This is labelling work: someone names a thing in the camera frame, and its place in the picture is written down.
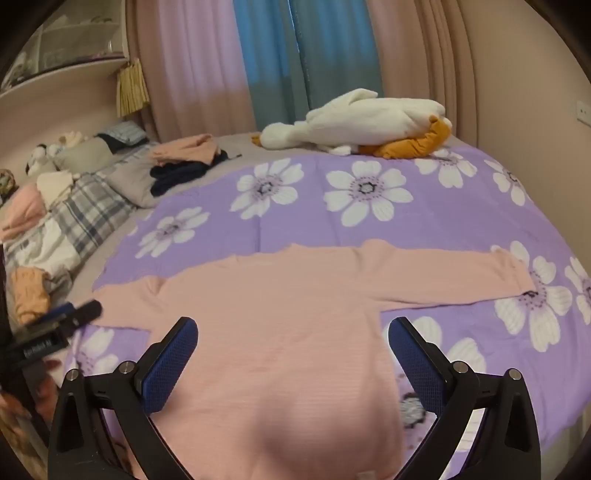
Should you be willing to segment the pink knit sweater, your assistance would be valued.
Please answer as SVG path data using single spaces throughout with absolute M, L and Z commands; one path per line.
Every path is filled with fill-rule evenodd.
M 404 427 L 386 311 L 519 296 L 526 265 L 491 253 L 293 245 L 97 292 L 107 327 L 158 341 L 183 316 L 197 350 L 155 418 L 196 479 L 390 479 Z

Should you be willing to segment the orange cloth on bedside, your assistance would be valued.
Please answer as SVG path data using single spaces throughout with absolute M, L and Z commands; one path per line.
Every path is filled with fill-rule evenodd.
M 45 289 L 45 271 L 36 267 L 17 267 L 11 273 L 14 313 L 21 325 L 27 325 L 46 313 L 51 306 Z

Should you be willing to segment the pink cloth on bedside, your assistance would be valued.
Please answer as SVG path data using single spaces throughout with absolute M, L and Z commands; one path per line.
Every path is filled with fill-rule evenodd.
M 35 182 L 19 188 L 1 218 L 1 241 L 15 239 L 46 215 L 43 197 Z

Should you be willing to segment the grey pillow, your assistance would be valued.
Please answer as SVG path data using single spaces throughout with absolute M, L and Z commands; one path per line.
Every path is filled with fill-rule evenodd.
M 154 178 L 150 170 L 154 166 L 149 158 L 119 163 L 106 176 L 106 182 L 122 197 L 141 209 L 154 208 L 159 200 L 151 193 Z

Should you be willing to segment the panda plush toy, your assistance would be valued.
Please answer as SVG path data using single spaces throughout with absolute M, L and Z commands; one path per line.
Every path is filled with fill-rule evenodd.
M 37 145 L 27 161 L 25 173 L 27 176 L 33 176 L 53 159 L 61 151 L 59 144 L 39 144 Z

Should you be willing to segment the dark navy folded garment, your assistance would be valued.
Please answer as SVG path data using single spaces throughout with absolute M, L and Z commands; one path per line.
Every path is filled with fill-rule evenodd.
M 228 153 L 221 150 L 214 155 L 211 164 L 200 161 L 180 161 L 154 166 L 149 171 L 154 179 L 150 193 L 153 197 L 161 197 L 178 185 L 204 177 L 209 170 L 226 160 L 228 160 Z

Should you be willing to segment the blue striped pillow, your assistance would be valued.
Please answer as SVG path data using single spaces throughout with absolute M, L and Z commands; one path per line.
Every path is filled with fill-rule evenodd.
M 112 153 L 133 148 L 148 141 L 146 132 L 133 121 L 120 122 L 96 135 L 103 140 Z

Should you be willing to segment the folded pink garment on pile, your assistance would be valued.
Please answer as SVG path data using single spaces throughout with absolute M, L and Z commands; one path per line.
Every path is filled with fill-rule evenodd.
M 182 161 L 211 165 L 219 152 L 221 150 L 211 134 L 200 134 L 162 143 L 153 148 L 149 155 L 157 165 Z

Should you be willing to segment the purple floral bedspread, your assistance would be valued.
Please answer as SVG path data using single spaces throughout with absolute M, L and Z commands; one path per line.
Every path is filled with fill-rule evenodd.
M 404 250 L 491 253 L 522 261 L 534 287 L 468 305 L 386 311 L 404 427 L 404 462 L 434 422 L 392 354 L 399 316 L 452 361 L 480 373 L 522 372 L 541 446 L 549 448 L 590 399 L 590 277 L 564 238 L 498 162 L 473 148 L 416 161 L 311 154 L 239 170 L 161 201 L 125 233 L 94 284 L 170 278 L 231 256 L 359 247 L 382 240 Z M 85 375 L 137 360 L 145 329 L 95 324 L 75 337 L 66 365 Z

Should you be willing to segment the beige tassel hanging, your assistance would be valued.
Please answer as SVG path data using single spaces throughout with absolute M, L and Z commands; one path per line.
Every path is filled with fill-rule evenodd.
M 150 104 L 150 97 L 139 59 L 131 60 L 117 73 L 116 112 L 127 117 Z

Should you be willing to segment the white goose plush toy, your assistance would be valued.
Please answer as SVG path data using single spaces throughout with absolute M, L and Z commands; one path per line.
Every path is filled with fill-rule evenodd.
M 426 157 L 452 135 L 446 109 L 431 99 L 380 97 L 359 88 L 293 124 L 273 123 L 252 137 L 266 150 L 313 146 L 332 155 L 388 160 Z

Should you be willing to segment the wall shelf cabinet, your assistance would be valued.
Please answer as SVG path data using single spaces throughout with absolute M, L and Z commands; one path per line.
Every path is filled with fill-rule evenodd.
M 124 1 L 64 2 L 27 40 L 5 74 L 1 91 L 42 74 L 128 56 Z

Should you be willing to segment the white wall socket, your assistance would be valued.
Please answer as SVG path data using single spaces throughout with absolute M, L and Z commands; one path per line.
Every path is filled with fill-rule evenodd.
M 591 106 L 578 100 L 576 102 L 576 118 L 579 122 L 591 127 Z

